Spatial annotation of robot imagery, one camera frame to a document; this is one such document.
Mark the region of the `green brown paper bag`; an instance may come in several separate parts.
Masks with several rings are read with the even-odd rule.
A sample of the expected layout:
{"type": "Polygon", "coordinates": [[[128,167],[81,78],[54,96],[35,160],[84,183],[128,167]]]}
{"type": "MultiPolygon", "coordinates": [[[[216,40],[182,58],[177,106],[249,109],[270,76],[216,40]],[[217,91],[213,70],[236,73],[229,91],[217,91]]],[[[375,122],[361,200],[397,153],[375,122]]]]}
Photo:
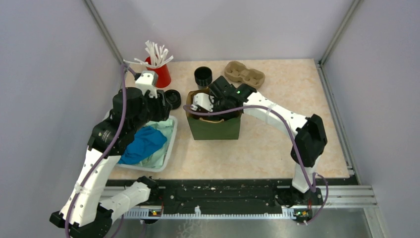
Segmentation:
{"type": "Polygon", "coordinates": [[[199,116],[186,112],[194,140],[237,140],[241,116],[241,111],[217,116],[199,116]]]}

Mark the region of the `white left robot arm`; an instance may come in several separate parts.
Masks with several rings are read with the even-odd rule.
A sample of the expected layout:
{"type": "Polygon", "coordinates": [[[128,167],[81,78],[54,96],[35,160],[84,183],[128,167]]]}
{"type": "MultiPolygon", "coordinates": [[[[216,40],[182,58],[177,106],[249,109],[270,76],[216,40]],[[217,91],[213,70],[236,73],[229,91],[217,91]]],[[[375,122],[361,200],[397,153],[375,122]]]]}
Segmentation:
{"type": "Polygon", "coordinates": [[[158,201],[156,182],[141,177],[119,194],[102,199],[109,175],[146,123],[165,121],[172,106],[163,90],[123,87],[112,99],[108,117],[98,123],[88,140],[85,161],[74,189],[50,222],[68,238],[103,238],[113,223],[140,203],[158,201]]]}

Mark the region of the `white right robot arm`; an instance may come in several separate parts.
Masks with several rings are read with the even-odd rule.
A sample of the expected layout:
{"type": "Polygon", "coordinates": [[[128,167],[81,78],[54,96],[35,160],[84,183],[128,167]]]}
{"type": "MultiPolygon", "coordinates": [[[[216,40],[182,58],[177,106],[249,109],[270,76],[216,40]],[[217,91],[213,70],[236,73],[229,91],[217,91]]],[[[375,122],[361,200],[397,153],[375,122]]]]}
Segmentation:
{"type": "Polygon", "coordinates": [[[231,116],[234,112],[260,119],[284,132],[292,141],[291,158],[296,162],[290,197],[296,204],[304,204],[316,190],[316,167],[327,145],[323,120],[292,112],[265,97],[254,87],[241,84],[235,87],[220,76],[209,85],[213,96],[213,111],[231,116]]]}

